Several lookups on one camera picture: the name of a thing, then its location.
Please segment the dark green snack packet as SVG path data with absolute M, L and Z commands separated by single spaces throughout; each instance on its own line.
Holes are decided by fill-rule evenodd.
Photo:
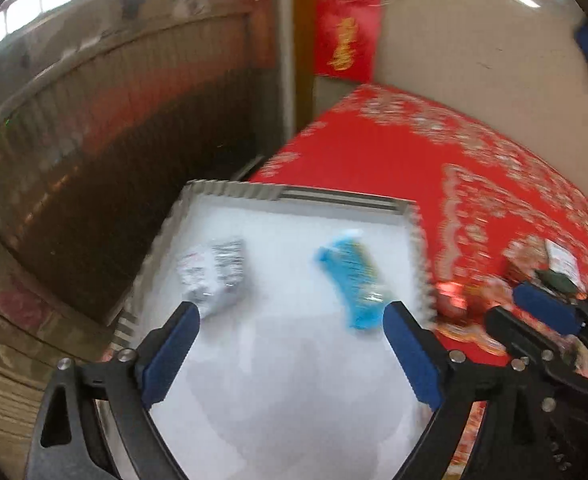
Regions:
M 578 286 L 566 274 L 551 269 L 536 270 L 535 273 L 541 284 L 556 294 L 575 297 L 579 293 Z

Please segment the striped white cardboard box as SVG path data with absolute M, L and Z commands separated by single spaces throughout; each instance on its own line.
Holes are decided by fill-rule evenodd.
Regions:
M 206 318 L 151 416 L 191 479 L 389 479 L 430 411 L 382 330 L 348 325 L 318 250 L 356 234 L 393 298 L 431 321 L 418 207 L 394 198 L 228 181 L 187 184 L 134 281 L 122 343 L 182 298 L 188 250 L 244 241 L 246 289 Z

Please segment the red floral tablecloth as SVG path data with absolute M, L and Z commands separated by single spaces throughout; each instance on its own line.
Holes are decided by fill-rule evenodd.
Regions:
M 427 99 L 364 84 L 306 127 L 262 165 L 262 183 L 405 198 L 418 207 L 428 254 L 430 330 L 449 351 L 475 363 L 535 365 L 510 356 L 485 330 L 485 313 L 503 307 L 553 341 L 562 361 L 588 378 L 588 349 L 519 308 L 513 289 L 532 284 L 564 300 L 588 295 L 588 200 L 540 158 L 494 130 Z M 534 278 L 502 276 L 503 252 L 514 240 L 553 240 L 577 259 L 582 286 L 556 294 Z M 489 308 L 455 321 L 436 310 L 436 284 L 455 281 L 483 289 Z M 464 479 L 486 402 L 472 406 L 442 479 Z

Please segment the red foil candy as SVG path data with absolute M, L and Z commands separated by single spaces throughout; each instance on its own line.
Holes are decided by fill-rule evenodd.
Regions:
M 489 308 L 483 289 L 455 281 L 436 284 L 436 310 L 440 316 L 460 321 L 480 318 Z

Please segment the white small snack packet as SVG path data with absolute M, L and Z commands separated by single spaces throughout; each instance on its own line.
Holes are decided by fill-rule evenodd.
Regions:
M 582 286 L 576 257 L 553 240 L 545 240 L 549 268 L 566 275 L 576 286 Z

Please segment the dark red chocolate bar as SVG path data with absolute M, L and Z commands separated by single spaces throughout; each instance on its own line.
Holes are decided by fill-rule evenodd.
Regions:
M 511 284 L 531 281 L 548 268 L 548 254 L 539 238 L 514 240 L 503 252 L 503 278 Z

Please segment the silver white snack packet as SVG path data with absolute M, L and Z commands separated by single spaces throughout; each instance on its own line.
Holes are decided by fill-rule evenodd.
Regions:
M 235 307 L 248 289 L 246 244 L 242 237 L 211 240 L 178 259 L 182 299 L 198 308 L 200 318 Z

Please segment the blue milk sachima packet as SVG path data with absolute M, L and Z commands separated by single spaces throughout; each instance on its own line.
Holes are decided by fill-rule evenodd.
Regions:
M 330 278 L 354 330 L 377 330 L 392 294 L 362 242 L 359 231 L 343 232 L 317 252 L 316 260 Z

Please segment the red gold wall envelope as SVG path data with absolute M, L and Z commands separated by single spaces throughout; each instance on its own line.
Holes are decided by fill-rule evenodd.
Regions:
M 382 17 L 382 0 L 316 0 L 315 75 L 371 82 Z

